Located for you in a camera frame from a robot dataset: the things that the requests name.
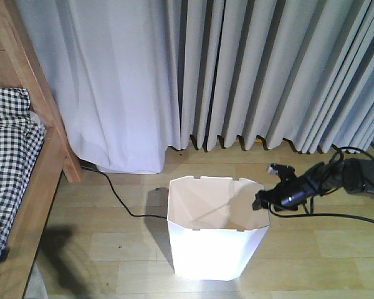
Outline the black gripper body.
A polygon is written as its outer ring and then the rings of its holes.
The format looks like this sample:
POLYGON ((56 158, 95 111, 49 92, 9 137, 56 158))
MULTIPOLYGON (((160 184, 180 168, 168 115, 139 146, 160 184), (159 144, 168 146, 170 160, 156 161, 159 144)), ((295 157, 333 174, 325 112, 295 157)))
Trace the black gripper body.
POLYGON ((308 184, 277 184, 270 190, 260 190, 255 195, 252 210, 270 209, 271 205, 276 211, 297 211, 299 205, 307 202, 312 195, 312 188, 308 184))

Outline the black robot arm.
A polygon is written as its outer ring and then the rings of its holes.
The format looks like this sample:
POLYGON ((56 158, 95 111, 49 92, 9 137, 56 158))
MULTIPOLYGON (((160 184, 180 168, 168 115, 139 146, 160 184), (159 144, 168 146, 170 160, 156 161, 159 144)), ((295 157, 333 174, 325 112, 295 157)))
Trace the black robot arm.
POLYGON ((272 163, 268 172, 279 177, 280 182, 268 191, 260 190, 252 203, 253 210, 296 211, 299 205, 315 196, 324 196, 339 188, 347 194, 367 194, 374 199, 374 161, 349 158, 319 162, 300 176, 292 166, 272 163))

